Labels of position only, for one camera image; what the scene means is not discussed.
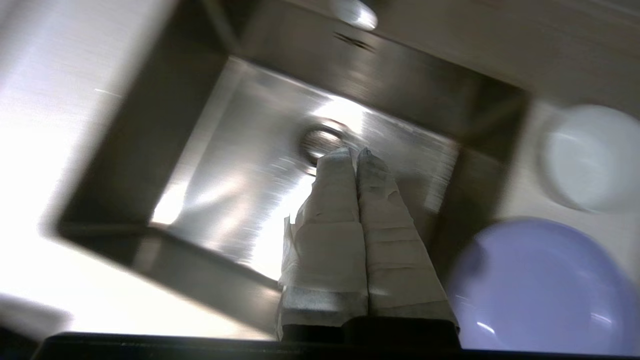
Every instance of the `white countertop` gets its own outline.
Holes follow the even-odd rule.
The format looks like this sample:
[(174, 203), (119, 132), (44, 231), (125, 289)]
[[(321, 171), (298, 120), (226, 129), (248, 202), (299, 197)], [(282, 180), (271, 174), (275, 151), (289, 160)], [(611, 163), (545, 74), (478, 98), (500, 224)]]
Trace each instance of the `white countertop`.
[[(0, 218), (4, 234), (0, 241), (0, 317), (3, 321), (39, 338), (62, 330), (269, 338), (268, 334), (75, 247), (51, 231), (52, 220), (97, 146), (95, 139), (105, 130), (105, 119), (117, 108), (121, 94), (152, 43), (149, 38), (157, 35), (175, 0), (6, 1), (0, 6)], [(13, 11), (13, 16), (4, 17), (2, 12), (9, 11)], [(458, 11), (470, 16), (464, 9), (458, 8)], [(465, 19), (460, 17), (460, 21), (468, 22)], [(479, 34), (485, 35), (490, 37), (492, 33)], [(434, 35), (438, 36), (447, 40), (446, 35)], [(483, 60), (474, 58), (473, 54), (477, 55), (479, 49), (469, 45), (471, 40), (460, 42), (458, 47), (447, 42), (446, 47), (433, 52), (477, 70), (486, 68), (487, 73), (499, 78), (508, 78), (509, 71), (524, 77), (515, 82), (526, 80), (526, 76), (529, 79), (537, 76), (535, 71), (517, 68), (533, 66), (531, 59), (501, 58), (499, 52), (504, 49), (492, 49), (494, 55)], [(437, 44), (438, 41), (433, 41), (428, 46), (433, 50)], [(572, 44), (584, 46), (582, 42)], [(610, 55), (606, 48), (601, 49), (604, 49), (601, 53), (606, 54), (608, 69), (630, 63), (634, 69), (640, 69), (635, 54), (614, 51)], [(562, 72), (563, 67), (571, 65), (567, 63), (571, 57), (565, 56), (566, 51), (565, 55), (562, 51), (554, 54), (559, 54), (563, 62), (554, 63), (549, 59), (548, 69)], [(504, 61), (512, 67), (500, 72)], [(530, 83), (529, 89), (538, 93), (556, 89), (550, 90), (555, 99), (558, 95), (574, 94), (568, 103), (577, 99), (598, 100), (601, 95), (609, 102), (620, 104), (621, 110), (640, 94), (632, 94), (637, 90), (633, 84), (637, 84), (634, 79), (640, 72), (622, 79), (620, 71), (610, 70), (607, 74), (619, 78), (621, 84), (617, 90), (610, 90), (603, 86), (615, 88), (616, 82), (598, 77), (593, 73), (594, 67), (597, 68), (582, 63), (570, 77), (583, 79), (580, 75), (583, 74), (585, 81), (599, 86), (598, 91), (590, 93), (584, 84), (558, 85), (551, 72), (540, 86)], [(574, 226), (600, 242), (640, 286), (640, 265), (634, 261), (640, 255), (639, 216), (596, 215), (564, 208), (549, 200), (539, 185), (534, 166), (536, 132), (545, 121), (552, 120), (562, 106), (542, 98), (532, 104), (526, 136), (516, 152), (516, 165), (502, 200), (500, 217), (537, 216)]]

